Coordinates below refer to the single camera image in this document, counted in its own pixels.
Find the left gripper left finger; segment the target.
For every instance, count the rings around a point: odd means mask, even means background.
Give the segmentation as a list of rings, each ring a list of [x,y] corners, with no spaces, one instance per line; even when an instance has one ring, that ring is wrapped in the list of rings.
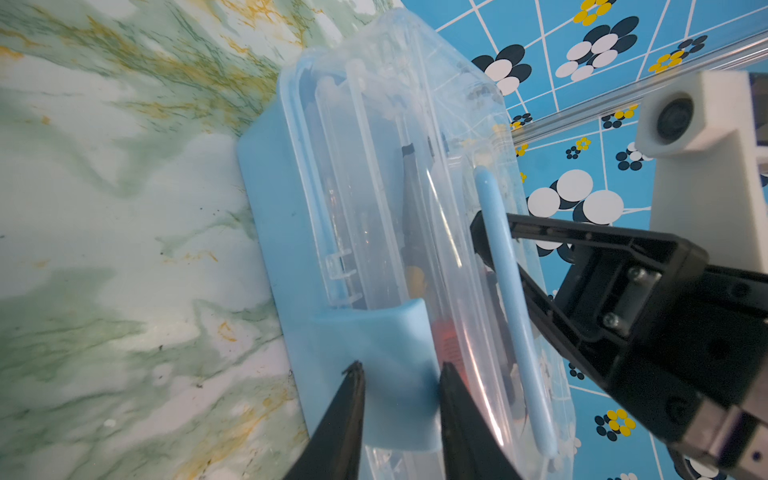
[[[344,379],[305,450],[285,480],[357,480],[365,412],[365,373],[360,361]]]

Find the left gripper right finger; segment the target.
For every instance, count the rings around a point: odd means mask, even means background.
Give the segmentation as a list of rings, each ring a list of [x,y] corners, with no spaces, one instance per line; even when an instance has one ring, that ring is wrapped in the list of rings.
[[[442,366],[439,379],[440,420],[448,480],[520,480],[497,443],[457,368]]]

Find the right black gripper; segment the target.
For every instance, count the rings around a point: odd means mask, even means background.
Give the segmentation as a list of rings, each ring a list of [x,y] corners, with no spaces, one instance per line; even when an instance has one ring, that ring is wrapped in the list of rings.
[[[766,478],[766,274],[707,267],[703,248],[672,234],[515,214],[498,225],[572,248],[554,300],[515,275],[559,353],[671,449]]]

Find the small orange screwdriver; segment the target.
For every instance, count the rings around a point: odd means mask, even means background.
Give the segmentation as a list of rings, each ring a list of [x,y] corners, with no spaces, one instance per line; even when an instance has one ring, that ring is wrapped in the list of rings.
[[[452,320],[437,320],[431,324],[438,364],[454,365],[462,381],[469,386],[459,337]]]

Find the yellow-handled pliers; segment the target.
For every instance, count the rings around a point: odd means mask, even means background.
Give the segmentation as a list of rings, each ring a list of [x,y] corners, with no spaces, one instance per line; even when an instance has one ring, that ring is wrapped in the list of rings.
[[[422,222],[419,215],[420,187],[415,147],[412,143],[402,147],[403,156],[403,208],[401,255],[406,285],[411,299],[428,297],[426,276],[427,254],[424,248]]]

